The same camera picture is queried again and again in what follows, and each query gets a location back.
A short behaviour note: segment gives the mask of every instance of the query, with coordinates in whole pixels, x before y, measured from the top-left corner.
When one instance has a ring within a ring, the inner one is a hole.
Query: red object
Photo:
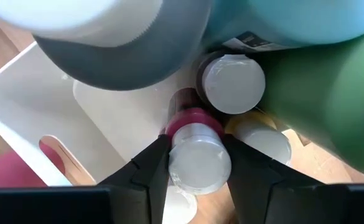
[[[39,147],[59,171],[64,174],[64,163],[57,152],[41,142]],[[0,156],[0,188],[46,186],[15,151]]]
[[[168,122],[165,133],[170,137],[173,137],[181,127],[192,123],[202,123],[209,126],[219,135],[219,137],[223,137],[225,133],[219,121],[201,108],[191,108],[175,114]]]

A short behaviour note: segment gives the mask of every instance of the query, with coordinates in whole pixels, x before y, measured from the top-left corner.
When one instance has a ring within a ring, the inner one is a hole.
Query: wooden surface
[[[0,68],[33,42],[28,32],[0,21]],[[325,183],[363,182],[364,175],[339,161],[333,155],[299,136],[292,130],[284,134],[292,145],[291,167]],[[0,155],[10,150],[0,137]],[[191,223],[228,223],[233,216],[233,202],[227,186],[210,195],[198,196],[198,213]]]

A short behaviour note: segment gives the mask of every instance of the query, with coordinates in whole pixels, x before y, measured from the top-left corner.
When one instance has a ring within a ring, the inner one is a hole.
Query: blue bottle
[[[203,44],[260,52],[363,34],[364,0],[215,0]]]

